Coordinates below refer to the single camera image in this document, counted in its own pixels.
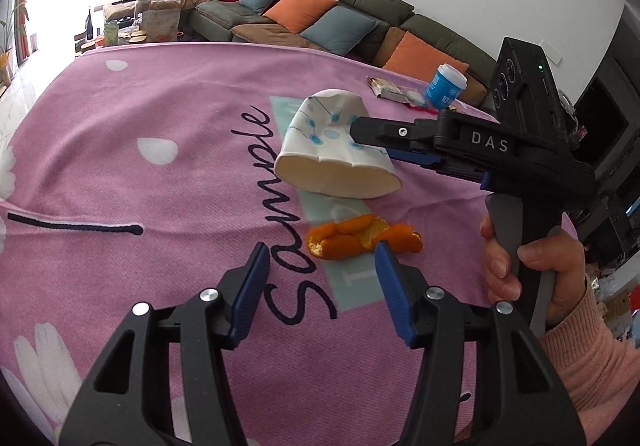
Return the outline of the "pink sleeve forearm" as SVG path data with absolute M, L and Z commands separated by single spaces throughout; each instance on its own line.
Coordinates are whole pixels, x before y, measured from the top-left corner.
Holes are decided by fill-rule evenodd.
M 590 289 L 539 344 L 570 395 L 587 443 L 593 445 L 639 383 L 639 351 L 613 338 Z

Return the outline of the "person right hand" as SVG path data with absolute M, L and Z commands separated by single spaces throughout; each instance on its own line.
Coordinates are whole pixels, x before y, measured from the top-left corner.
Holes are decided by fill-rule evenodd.
M 489 302 L 517 301 L 522 295 L 524 273 L 521 271 L 515 276 L 513 259 L 498 242 L 489 215 L 480 224 L 480 236 L 485 244 L 483 271 Z M 546 322 L 559 325 L 586 293 L 584 247 L 565 230 L 556 227 L 548 237 L 521 245 L 516 256 L 521 266 L 538 271 L 540 280 L 547 282 L 551 294 Z

